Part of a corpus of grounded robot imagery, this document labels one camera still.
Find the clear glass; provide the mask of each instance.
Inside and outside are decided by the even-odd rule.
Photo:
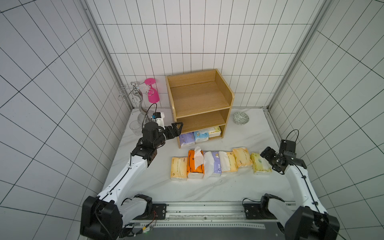
[[[139,121],[133,121],[129,124],[129,128],[133,131],[133,133],[137,136],[141,135],[141,123]]]

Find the white marble surface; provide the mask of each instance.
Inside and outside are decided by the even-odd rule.
[[[170,109],[160,109],[160,111],[165,113],[165,125],[170,125],[172,122]],[[242,126],[235,124],[232,114],[237,111],[246,112],[250,121]],[[134,109],[105,185],[108,185],[128,163],[130,152],[140,138],[140,136],[134,135],[129,128],[129,124],[137,119],[137,115],[138,109]],[[232,109],[224,138],[209,140],[197,145],[203,151],[230,151],[234,147],[242,146],[247,147],[249,152],[261,152],[267,146],[278,150],[278,145],[262,109]],[[172,157],[186,157],[189,149],[179,149],[176,139],[168,140],[163,147],[158,149],[157,156],[147,170],[134,181],[127,197],[141,193],[152,197],[154,202],[241,201],[245,197],[259,200],[265,193],[270,193],[278,195],[286,201],[293,201],[288,180],[277,172],[270,175],[255,175],[252,168],[246,168],[239,169],[237,174],[221,175],[209,179],[170,180]]]

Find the shelf board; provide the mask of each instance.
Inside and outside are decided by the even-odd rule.
[[[183,122],[183,128],[181,129],[182,134],[194,132],[208,127],[225,125],[225,120],[220,114],[220,111],[178,118],[177,121]]]
[[[176,118],[230,108],[215,81],[170,88]]]

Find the pink cup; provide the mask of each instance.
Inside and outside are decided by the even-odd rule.
[[[152,87],[153,84],[156,83],[156,80],[154,78],[148,78],[145,81],[145,84],[149,86],[149,89],[151,89],[148,92],[148,100],[150,103],[157,103],[160,101],[159,93]]]

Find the wire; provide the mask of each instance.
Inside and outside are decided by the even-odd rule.
[[[299,138],[299,130],[298,130],[298,129],[293,129],[290,133],[288,133],[286,139],[288,139],[288,136],[289,136],[293,131],[297,131],[297,137],[296,137],[296,140],[295,140],[295,142],[296,142],[297,139]]]
[[[157,111],[157,103],[152,103],[152,104],[149,106],[149,108],[147,109],[146,113],[144,114],[143,122],[141,123],[141,129],[143,129],[145,116],[148,116],[148,111],[149,111],[149,109],[153,106],[153,104],[156,104],[155,112]]]
[[[109,233],[108,229],[104,226],[104,224],[101,222],[99,216],[98,216],[97,213],[96,213],[97,208],[98,208],[99,206],[100,206],[100,202],[96,205],[96,208],[95,208],[95,212],[94,212],[94,213],[95,213],[95,215],[96,215],[96,218],[97,218],[97,220],[99,220],[99,223],[103,226],[103,228],[107,231],[107,233],[108,233],[109,237],[111,238],[111,240],[114,240],[113,237],[112,237],[112,235]]]
[[[127,200],[127,199],[129,199],[129,200],[131,200],[131,201],[132,201],[132,199],[131,199],[131,198],[127,197],[126,199],[124,199],[124,200],[121,202],[121,205],[120,205],[120,206],[122,206],[122,205],[123,205],[123,203],[124,203],[124,201],[125,201],[125,200]]]
[[[317,205],[316,205],[317,202],[315,202],[315,200],[314,200],[314,198],[313,198],[313,195],[312,195],[312,192],[311,192],[311,190],[310,190],[310,187],[308,186],[308,183],[307,183],[307,180],[306,180],[307,177],[305,177],[305,176],[303,175],[303,173],[301,172],[300,168],[299,168],[296,164],[294,164],[292,161],[289,161],[289,162],[291,162],[293,165],[295,165],[296,168],[297,168],[297,169],[299,170],[299,172],[301,173],[301,176],[303,177],[304,182],[305,182],[305,184],[307,185],[308,191],[310,192],[310,195],[311,195],[313,204],[315,205],[317,211],[320,213],[319,208],[318,208]],[[323,221],[329,226],[330,229],[332,229],[335,233],[337,233],[341,238],[343,238],[344,240],[346,240],[343,236],[341,236],[341,235],[339,234],[339,232],[337,232],[336,230],[334,230],[333,227],[331,227],[331,226],[329,225],[329,223],[328,223],[324,218],[322,218],[322,219],[323,219]]]
[[[254,201],[254,200],[251,200],[251,199],[249,199],[249,198],[244,198],[244,199],[242,200],[242,202],[241,202],[241,205],[243,205],[243,206],[244,206],[244,200],[245,200],[245,199],[248,199],[249,201],[252,201],[252,202],[261,203],[260,201]]]
[[[156,214],[155,211],[153,211],[152,213],[154,214],[154,216],[153,216],[152,221],[151,221],[149,224],[145,225],[145,227],[143,227],[142,229],[140,229],[140,230],[137,231],[136,233],[134,233],[133,231],[131,231],[130,234],[132,234],[132,235],[127,235],[126,237],[135,237],[135,236],[138,235],[138,234],[142,234],[142,233],[144,233],[144,230],[145,230],[146,228],[148,228],[148,227],[151,225],[151,223],[153,223],[153,221],[155,220],[155,218],[156,218],[156,216],[157,216],[157,214]]]

